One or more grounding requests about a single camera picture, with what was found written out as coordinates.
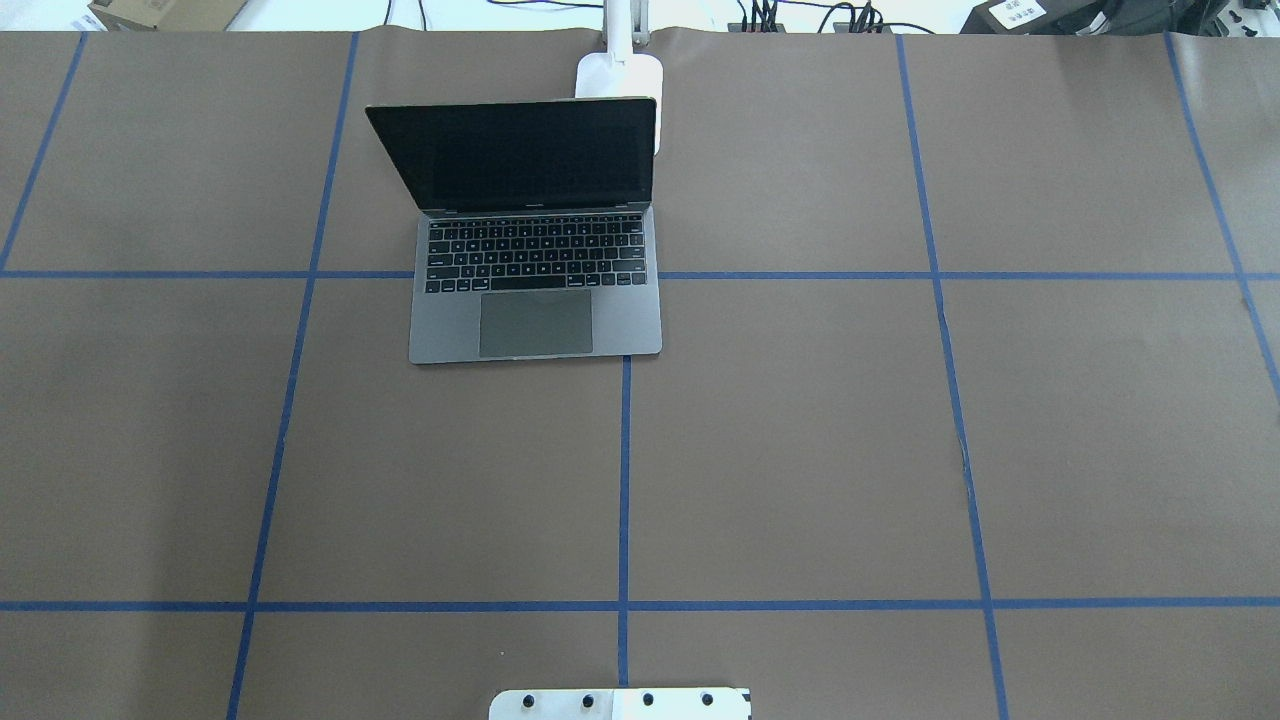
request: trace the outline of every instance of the black laptop screen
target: black laptop screen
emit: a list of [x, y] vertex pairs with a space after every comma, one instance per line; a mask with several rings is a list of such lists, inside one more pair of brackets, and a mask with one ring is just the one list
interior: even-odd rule
[[365, 113], [422, 210], [652, 200], [655, 104], [648, 97]]

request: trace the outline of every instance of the laptop keyboard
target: laptop keyboard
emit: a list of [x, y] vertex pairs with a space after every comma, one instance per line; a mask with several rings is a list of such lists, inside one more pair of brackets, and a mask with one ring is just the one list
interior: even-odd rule
[[426, 292], [645, 284], [635, 213], [442, 220], [428, 231]]

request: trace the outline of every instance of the laptop touchpad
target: laptop touchpad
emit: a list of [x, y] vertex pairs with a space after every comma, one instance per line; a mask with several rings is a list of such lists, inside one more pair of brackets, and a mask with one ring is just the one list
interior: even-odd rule
[[480, 300], [480, 356], [591, 351], [591, 291], [494, 292]]

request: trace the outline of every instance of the black key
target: black key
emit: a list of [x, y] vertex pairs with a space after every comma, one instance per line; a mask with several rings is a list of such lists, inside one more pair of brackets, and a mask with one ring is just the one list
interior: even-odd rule
[[564, 287], [564, 275], [543, 275], [539, 278], [493, 278], [493, 290], [540, 290], [544, 287]]

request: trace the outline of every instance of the open laptop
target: open laptop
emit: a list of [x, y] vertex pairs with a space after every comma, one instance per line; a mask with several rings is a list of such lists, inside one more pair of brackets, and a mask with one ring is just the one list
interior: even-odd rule
[[411, 363], [662, 350], [653, 99], [365, 113], [421, 210]]

